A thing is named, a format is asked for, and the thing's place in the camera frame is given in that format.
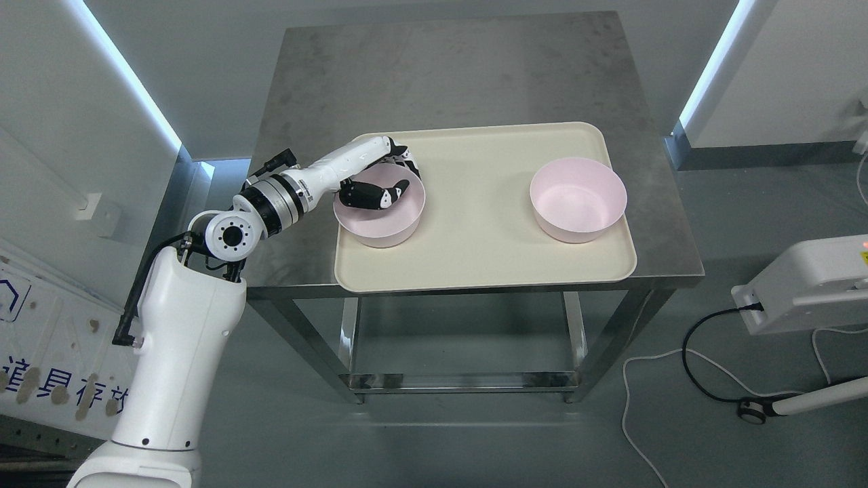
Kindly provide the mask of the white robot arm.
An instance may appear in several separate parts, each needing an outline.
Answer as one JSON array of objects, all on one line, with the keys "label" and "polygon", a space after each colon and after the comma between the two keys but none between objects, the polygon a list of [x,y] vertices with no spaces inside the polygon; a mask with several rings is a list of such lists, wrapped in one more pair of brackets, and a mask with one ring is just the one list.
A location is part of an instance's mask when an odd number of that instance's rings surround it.
[{"label": "white robot arm", "polygon": [[111,438],[69,486],[199,485],[205,408],[247,299],[244,260],[311,207],[280,167],[297,169],[290,149],[249,176],[229,210],[196,214],[182,234],[150,252],[112,339],[138,355],[128,399]]}]

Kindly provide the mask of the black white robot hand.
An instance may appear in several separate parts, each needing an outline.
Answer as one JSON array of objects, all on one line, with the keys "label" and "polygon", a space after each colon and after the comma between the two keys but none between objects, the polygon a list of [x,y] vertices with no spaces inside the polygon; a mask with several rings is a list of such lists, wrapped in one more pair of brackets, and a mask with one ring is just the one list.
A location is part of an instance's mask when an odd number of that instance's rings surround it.
[{"label": "black white robot hand", "polygon": [[372,136],[347,143],[304,169],[292,170],[291,180],[300,185],[310,208],[324,195],[336,194],[345,207],[386,210],[409,191],[410,180],[400,178],[390,184],[363,182],[357,177],[380,166],[403,167],[421,179],[412,152],[388,136]]}]

